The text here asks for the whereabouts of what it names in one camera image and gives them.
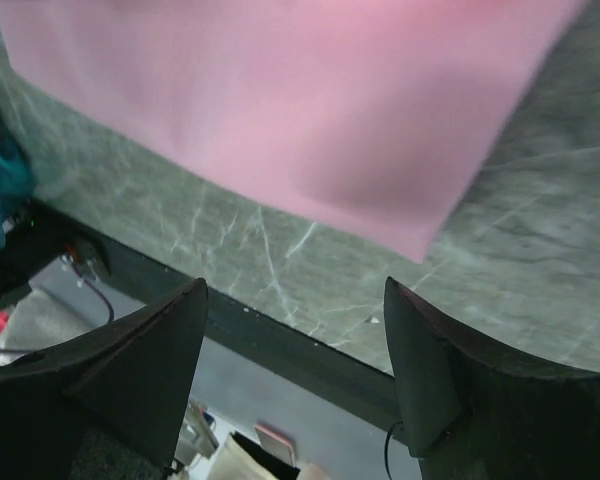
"black cord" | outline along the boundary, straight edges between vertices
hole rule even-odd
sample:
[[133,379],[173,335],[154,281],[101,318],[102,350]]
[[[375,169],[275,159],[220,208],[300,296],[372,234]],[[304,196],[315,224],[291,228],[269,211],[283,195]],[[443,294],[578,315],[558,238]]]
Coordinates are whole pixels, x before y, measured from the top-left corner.
[[398,427],[404,427],[404,423],[399,421],[391,425],[391,427],[389,427],[389,431],[387,432],[387,436],[384,439],[384,469],[387,471],[387,477],[389,477],[389,480],[393,480],[393,477],[391,476],[391,470],[389,469],[389,444],[391,443],[393,434]]
[[102,300],[102,303],[104,303],[105,307],[107,307],[107,311],[109,312],[109,317],[107,318],[107,323],[111,323],[115,320],[116,318],[116,312],[113,309],[113,305],[111,305],[111,302],[109,301],[109,299],[105,296],[104,293],[102,293],[98,287],[96,287],[93,283],[91,283],[91,281],[86,278],[84,275],[82,275],[80,273],[80,271],[78,270],[78,268],[76,267],[76,265],[69,260],[67,262],[69,264],[69,266],[71,267],[71,270],[73,270],[73,272],[76,274],[76,276],[78,277],[79,280],[81,280],[82,282],[84,282],[84,284],[100,299]]
[[[116,313],[115,313],[115,310],[113,309],[113,305],[111,304],[109,299],[88,278],[86,278],[84,275],[82,275],[82,273],[80,273],[80,271],[78,270],[78,268],[76,267],[76,265],[72,259],[69,259],[67,261],[67,264],[71,267],[71,270],[73,270],[73,272],[76,274],[76,276],[78,277],[78,280],[84,282],[84,284],[87,286],[87,288],[89,288],[100,300],[102,300],[102,303],[104,303],[104,305],[107,307],[107,311],[108,311],[108,315],[109,315],[107,318],[107,323],[113,322],[116,318]],[[27,350],[27,349],[18,349],[18,348],[0,348],[0,355],[26,355],[28,353],[33,353],[35,351],[37,351],[37,350]]]

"marble countertop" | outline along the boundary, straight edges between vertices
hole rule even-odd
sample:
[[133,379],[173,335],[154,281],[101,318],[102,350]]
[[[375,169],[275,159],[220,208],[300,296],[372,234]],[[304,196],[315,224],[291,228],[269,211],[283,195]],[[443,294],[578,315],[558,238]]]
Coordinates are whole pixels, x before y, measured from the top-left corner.
[[0,109],[37,196],[384,371],[388,275],[522,350],[600,371],[600,0],[552,54],[475,184],[416,265],[209,184],[15,75]]

